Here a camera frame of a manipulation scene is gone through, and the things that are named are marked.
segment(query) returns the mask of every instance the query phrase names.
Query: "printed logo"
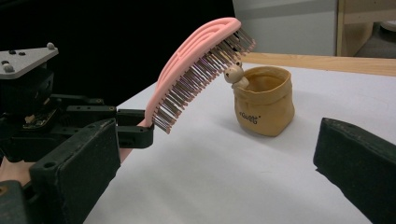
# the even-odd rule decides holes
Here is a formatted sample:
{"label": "printed logo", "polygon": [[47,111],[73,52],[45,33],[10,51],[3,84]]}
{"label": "printed logo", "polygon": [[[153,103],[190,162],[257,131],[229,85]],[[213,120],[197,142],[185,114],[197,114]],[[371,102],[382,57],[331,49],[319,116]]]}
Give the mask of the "printed logo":
{"label": "printed logo", "polygon": [[256,116],[251,116],[251,115],[247,115],[244,112],[239,112],[239,115],[243,118],[243,119],[247,119],[249,122],[257,124],[257,119],[260,118],[260,116],[256,117]]}

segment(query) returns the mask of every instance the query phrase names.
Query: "hairbrush bristle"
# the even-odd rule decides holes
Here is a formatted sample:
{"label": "hairbrush bristle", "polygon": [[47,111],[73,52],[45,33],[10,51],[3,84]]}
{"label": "hairbrush bristle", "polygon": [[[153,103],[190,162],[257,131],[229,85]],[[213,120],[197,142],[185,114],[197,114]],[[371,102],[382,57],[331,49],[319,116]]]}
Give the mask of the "hairbrush bristle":
{"label": "hairbrush bristle", "polygon": [[251,52],[255,45],[254,39],[239,28],[210,48],[170,87],[156,106],[152,122],[166,133],[170,133],[188,103],[231,64]]}

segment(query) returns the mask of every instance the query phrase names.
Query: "pink hairbrush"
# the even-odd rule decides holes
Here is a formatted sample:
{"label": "pink hairbrush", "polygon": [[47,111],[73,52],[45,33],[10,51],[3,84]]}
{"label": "pink hairbrush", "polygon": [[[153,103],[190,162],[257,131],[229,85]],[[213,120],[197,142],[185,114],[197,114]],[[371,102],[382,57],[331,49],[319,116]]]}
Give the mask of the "pink hairbrush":
{"label": "pink hairbrush", "polygon": [[150,127],[154,123],[170,133],[187,103],[255,45],[236,18],[221,18],[199,27],[161,71],[145,119],[138,125]]}

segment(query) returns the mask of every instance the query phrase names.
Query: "white table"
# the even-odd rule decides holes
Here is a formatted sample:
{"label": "white table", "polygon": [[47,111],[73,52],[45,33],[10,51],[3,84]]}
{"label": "white table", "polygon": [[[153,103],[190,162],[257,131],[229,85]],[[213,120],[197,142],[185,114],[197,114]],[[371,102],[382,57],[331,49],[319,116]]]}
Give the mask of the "white table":
{"label": "white table", "polygon": [[[244,68],[263,66],[245,63]],[[170,134],[135,149],[86,224],[364,224],[370,221],[316,171],[321,119],[340,119],[396,144],[396,77],[293,67],[292,123],[277,137],[242,129],[222,75]],[[144,109],[154,85],[119,108]]]}

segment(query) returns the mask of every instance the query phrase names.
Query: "brown bag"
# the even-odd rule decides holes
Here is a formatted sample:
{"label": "brown bag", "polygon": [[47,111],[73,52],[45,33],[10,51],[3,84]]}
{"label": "brown bag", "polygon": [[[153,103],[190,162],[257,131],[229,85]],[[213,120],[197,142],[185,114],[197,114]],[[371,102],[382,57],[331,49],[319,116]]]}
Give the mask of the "brown bag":
{"label": "brown bag", "polygon": [[262,135],[277,136],[294,117],[291,74],[273,66],[245,71],[249,85],[234,88],[234,109],[238,122]]}

